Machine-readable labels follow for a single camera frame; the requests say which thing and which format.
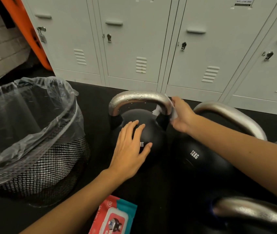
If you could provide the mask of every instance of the orange plastic stretcher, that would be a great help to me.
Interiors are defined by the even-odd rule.
[[[42,65],[52,70],[21,0],[1,0]]]

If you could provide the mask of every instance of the person's left arm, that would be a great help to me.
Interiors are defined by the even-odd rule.
[[[21,234],[76,233],[107,196],[136,174],[149,154],[151,143],[139,154],[144,124],[135,130],[132,139],[137,124],[138,121],[129,122],[122,128],[108,169],[103,170],[90,184],[52,209]]]

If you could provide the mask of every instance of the locker label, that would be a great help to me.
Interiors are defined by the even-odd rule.
[[[251,6],[254,0],[236,0],[235,6]]]

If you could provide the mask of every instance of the red and teal package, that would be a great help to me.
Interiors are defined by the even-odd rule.
[[[137,205],[108,196],[99,206],[89,234],[129,234]]]

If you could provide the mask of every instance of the person's left hand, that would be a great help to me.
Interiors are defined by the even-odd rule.
[[[141,145],[140,138],[145,124],[140,125],[135,130],[134,137],[132,139],[133,129],[137,124],[138,120],[135,122],[129,122],[121,129],[117,145],[113,153],[113,158],[109,166],[109,170],[113,174],[120,176],[123,181],[133,177],[136,174],[152,147],[152,143],[148,143],[139,154]]]

